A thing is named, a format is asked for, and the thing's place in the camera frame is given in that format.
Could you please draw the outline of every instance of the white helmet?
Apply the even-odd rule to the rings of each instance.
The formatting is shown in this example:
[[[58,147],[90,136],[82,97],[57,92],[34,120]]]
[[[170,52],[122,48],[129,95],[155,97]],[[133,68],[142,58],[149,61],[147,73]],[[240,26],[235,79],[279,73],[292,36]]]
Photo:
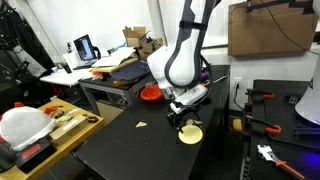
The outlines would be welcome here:
[[[57,120],[31,107],[17,107],[5,112],[0,121],[0,135],[14,151],[21,151],[46,136]]]

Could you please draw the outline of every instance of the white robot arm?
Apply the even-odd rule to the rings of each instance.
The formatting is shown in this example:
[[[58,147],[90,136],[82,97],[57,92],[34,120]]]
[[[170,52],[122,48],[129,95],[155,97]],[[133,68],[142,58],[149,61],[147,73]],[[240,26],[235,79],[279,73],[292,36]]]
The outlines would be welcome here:
[[[151,73],[165,99],[171,101],[174,116],[182,116],[208,94],[199,84],[205,61],[200,51],[211,12],[218,3],[220,0],[186,0],[175,47],[163,46],[148,57]],[[173,121],[173,128],[179,129],[180,120]]]

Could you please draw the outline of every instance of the red bowl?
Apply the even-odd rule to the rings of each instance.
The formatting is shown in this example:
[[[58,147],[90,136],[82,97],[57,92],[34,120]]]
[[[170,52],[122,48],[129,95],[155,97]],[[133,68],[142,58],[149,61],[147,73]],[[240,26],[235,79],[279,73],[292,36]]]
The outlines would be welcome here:
[[[140,93],[141,99],[148,102],[159,102],[163,99],[162,91],[158,84],[144,88]]]

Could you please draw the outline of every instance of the monitor screen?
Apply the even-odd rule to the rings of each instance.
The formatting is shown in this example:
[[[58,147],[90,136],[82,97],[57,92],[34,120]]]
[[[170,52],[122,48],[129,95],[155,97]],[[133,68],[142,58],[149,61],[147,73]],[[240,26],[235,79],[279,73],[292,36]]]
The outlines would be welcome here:
[[[73,42],[82,61],[97,59],[88,34],[74,40]]]

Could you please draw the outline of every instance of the round yellow disc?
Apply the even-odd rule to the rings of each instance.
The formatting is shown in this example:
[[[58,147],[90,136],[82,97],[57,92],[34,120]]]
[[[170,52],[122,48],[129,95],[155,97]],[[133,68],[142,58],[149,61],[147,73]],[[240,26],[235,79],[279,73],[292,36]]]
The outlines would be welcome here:
[[[183,133],[179,132],[179,138],[186,144],[196,144],[203,136],[202,130],[198,126],[187,125],[182,128]]]

